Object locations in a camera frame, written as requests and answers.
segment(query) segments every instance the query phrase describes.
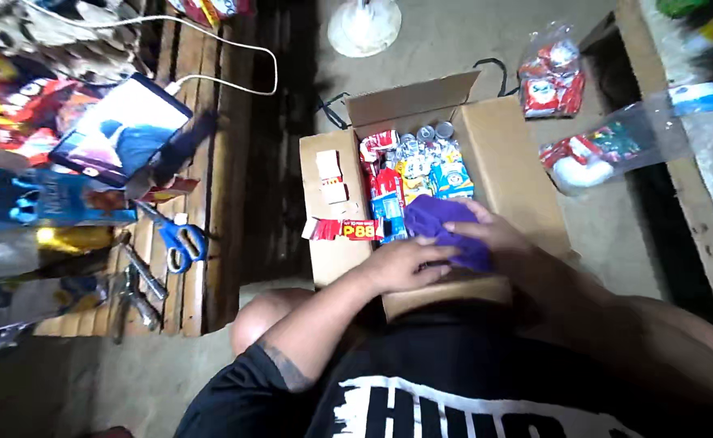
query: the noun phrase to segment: cardboard box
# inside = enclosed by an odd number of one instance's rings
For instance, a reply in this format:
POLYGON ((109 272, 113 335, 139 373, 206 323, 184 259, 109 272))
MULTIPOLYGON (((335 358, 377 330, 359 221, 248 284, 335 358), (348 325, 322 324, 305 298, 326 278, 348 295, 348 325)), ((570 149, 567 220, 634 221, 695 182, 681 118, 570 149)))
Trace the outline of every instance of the cardboard box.
MULTIPOLYGON (((308 216, 370 218, 370 200, 359 163, 359 140, 387 129, 397 129, 400 134, 415 133, 423 125, 449 120, 455 127, 453 138, 459 141, 468 174, 476 186, 475 198, 505 217, 541 248, 557 256, 566 255, 570 242, 556 204, 556 188, 538 161, 538 146, 530 140, 518 99, 511 96, 467 103, 477 77, 477 71, 450 75, 346 101, 350 129, 300 140, 308 216), (345 203, 330 206, 321 195, 316 154, 323 150, 338 151, 349 194, 345 203)), ((314 284, 320 288, 333 282, 363 262, 372 250, 370 242, 345 238, 311 241, 314 284)), ((504 279, 459 272, 418 291, 384 296, 384 310, 391 319, 439 299, 480 295, 505 301, 509 292, 510 286, 504 279)))

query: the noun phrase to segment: wooden bench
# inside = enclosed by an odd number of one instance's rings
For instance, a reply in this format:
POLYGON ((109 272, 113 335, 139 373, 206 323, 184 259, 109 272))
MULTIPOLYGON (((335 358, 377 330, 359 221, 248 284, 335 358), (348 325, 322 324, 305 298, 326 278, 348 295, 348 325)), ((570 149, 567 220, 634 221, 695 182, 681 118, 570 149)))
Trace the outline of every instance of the wooden bench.
MULTIPOLYGON (((167 13, 177 15, 169 5, 167 13)), ((226 39, 246 41, 253 35, 250 17, 236 17, 227 23, 218 31, 226 39)), ((171 21, 164 22, 160 44, 156 81, 161 86, 194 73, 221 77, 236 84, 251 82, 254 52, 224 45, 171 21)), ((151 220, 141 213, 137 223, 126 229, 132 232, 137 252, 170 294, 165 303, 147 295, 163 319, 158 333, 200 336, 224 327, 237 314, 251 95, 213 81, 192 79, 183 85, 176 98, 195 114, 215 109, 218 120, 215 133, 199 145, 191 166, 180 172, 200 178, 201 182, 192 194, 160 204, 159 211, 167 217, 186 213, 190 224, 205 230, 210 237, 208 260, 193 264, 184 274, 168 273, 166 249, 151 220)), ((114 248, 107 273, 120 273, 127 264, 126 256, 114 248)), ((143 281, 140 288, 142 292, 148 290, 143 281)), ((37 326, 35 334, 105 336, 117 313, 117 301, 111 297, 94 310, 45 320, 37 326)), ((135 309, 128 313, 125 333, 148 334, 135 309)))

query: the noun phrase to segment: forearm tattoo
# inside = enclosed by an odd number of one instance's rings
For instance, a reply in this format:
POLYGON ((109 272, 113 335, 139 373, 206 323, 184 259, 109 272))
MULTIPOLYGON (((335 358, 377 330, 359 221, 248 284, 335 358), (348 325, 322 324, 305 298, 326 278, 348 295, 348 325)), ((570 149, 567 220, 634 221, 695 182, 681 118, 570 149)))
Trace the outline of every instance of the forearm tattoo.
POLYGON ((269 356, 275 366, 278 367, 278 371, 281 373, 283 381, 286 383, 286 387, 290 392, 302 392, 314 384, 314 381, 307 378, 300 369, 297 368, 297 365, 294 365, 291 359, 287 358, 278 348, 267 344, 262 339, 260 339, 257 344, 262 347, 267 356, 269 356))

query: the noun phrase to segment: scissors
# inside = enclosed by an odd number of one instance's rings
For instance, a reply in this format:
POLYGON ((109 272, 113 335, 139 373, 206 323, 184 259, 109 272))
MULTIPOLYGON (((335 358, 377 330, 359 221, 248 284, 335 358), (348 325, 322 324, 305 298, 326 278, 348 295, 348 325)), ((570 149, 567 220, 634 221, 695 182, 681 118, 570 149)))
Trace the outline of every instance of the scissors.
POLYGON ((135 203, 159 225, 159 234, 167 246, 167 268, 170 272, 186 272, 192 263, 206 259, 208 240, 202 229, 191 224, 175 224, 150 204, 142 201, 135 203))

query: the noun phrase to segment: black t-shirt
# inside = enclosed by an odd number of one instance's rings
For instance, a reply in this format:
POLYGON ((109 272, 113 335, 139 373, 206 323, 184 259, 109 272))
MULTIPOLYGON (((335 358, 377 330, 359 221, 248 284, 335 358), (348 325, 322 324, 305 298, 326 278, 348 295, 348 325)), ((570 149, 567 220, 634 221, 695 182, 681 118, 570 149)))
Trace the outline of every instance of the black t-shirt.
POLYGON ((176 436, 713 436, 585 356, 467 324, 406 324, 346 354, 323 393, 292 394, 257 345, 199 393, 176 436))

